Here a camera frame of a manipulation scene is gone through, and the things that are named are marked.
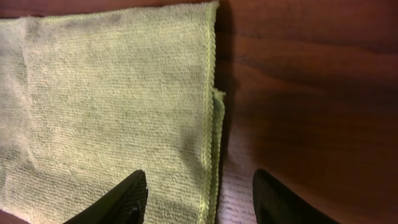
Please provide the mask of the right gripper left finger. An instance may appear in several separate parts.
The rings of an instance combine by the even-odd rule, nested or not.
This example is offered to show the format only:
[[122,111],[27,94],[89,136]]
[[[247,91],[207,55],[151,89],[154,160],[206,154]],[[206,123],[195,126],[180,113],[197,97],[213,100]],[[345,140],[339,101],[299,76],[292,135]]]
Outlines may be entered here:
[[147,198],[146,174],[136,170],[65,224],[143,224]]

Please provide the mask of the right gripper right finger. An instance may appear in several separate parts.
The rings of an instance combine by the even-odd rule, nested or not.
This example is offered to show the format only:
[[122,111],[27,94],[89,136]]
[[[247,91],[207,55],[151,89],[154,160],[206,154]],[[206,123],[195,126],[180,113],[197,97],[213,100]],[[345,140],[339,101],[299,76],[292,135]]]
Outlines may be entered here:
[[268,171],[258,169],[252,180],[254,213],[258,224],[336,224]]

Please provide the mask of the green cloth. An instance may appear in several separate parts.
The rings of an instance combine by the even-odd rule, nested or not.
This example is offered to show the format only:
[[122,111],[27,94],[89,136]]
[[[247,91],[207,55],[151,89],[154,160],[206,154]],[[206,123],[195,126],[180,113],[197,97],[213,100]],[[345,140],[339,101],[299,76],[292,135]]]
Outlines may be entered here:
[[216,1],[1,21],[1,210],[63,223],[139,170],[144,223],[213,223]]

